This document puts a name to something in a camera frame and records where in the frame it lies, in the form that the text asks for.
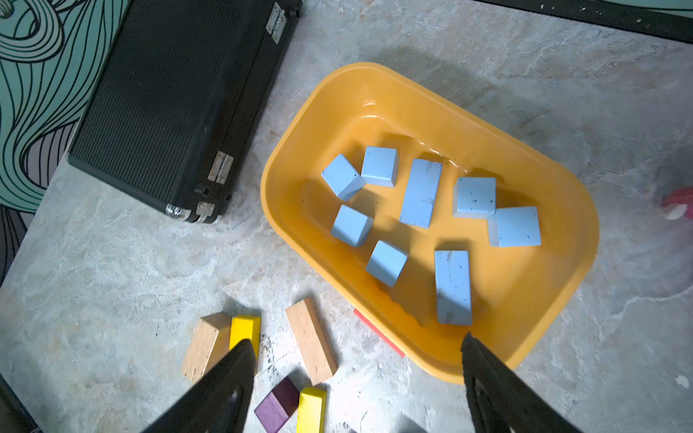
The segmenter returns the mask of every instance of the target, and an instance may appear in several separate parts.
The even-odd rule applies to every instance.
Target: natural wood block
[[[327,391],[316,388],[305,388],[301,391],[296,433],[323,433],[326,404]]]
[[[231,321],[231,337],[229,339],[229,350],[236,347],[244,339],[249,339],[253,343],[255,351],[255,372],[257,372],[258,353],[260,352],[260,317],[236,316]]]
[[[284,378],[255,409],[267,433],[277,433],[299,406],[299,390]]]
[[[198,320],[181,372],[196,383],[229,352],[231,317],[218,312]]]
[[[315,314],[313,300],[305,298],[295,303],[286,309],[286,315],[313,385],[334,376],[337,362]]]

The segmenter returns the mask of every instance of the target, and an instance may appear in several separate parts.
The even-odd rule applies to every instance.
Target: blue rectangular block
[[[489,242],[493,247],[541,245],[536,207],[496,209],[495,215],[489,218]]]
[[[366,184],[343,154],[322,171],[322,178],[340,199],[347,201]]]
[[[379,240],[368,260],[366,271],[378,280],[394,287],[409,254],[389,242]]]
[[[471,326],[472,297],[467,251],[435,252],[435,287],[438,322]]]
[[[352,247],[360,247],[373,226],[373,218],[342,205],[332,226],[332,236]]]
[[[396,149],[366,148],[361,177],[369,185],[394,187],[399,167],[399,154]]]
[[[460,177],[453,191],[453,216],[486,220],[495,213],[495,177]]]
[[[441,163],[423,159],[415,159],[412,162],[412,172],[409,174],[407,190],[404,193],[402,213],[399,215],[400,222],[424,229],[430,226],[442,172],[443,164]]]

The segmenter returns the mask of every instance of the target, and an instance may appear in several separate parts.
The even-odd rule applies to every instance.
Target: black case
[[[231,199],[301,0],[131,0],[67,159],[172,218]]]

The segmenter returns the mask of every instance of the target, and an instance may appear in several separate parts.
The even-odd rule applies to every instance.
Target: case hinge
[[[219,150],[212,163],[212,168],[209,170],[207,179],[218,184],[225,184],[233,164],[234,157]]]
[[[198,208],[195,210],[198,215],[198,220],[196,223],[203,223],[207,218],[211,217],[214,213],[214,203],[199,202]]]
[[[265,30],[272,36],[275,44],[279,43],[285,25],[286,12],[277,2],[274,2],[274,7],[272,7],[272,13],[270,13],[270,18],[267,20]]]

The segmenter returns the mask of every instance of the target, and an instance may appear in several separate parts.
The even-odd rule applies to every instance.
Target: yellow plastic tub
[[[342,153],[361,169],[366,146],[399,151],[394,188],[366,185],[349,206],[375,216],[363,247],[330,235],[342,204],[320,176]],[[428,230],[401,224],[413,158],[443,163]],[[497,179],[498,207],[537,206],[540,247],[494,248],[485,220],[453,218],[460,176]],[[422,369],[464,383],[471,331],[513,368],[568,302],[597,253],[599,222],[586,189],[563,166],[378,64],[338,69],[314,90],[270,156],[262,205],[275,230]],[[378,240],[410,254],[389,288],[366,273]],[[436,249],[469,251],[473,325],[437,322]]]

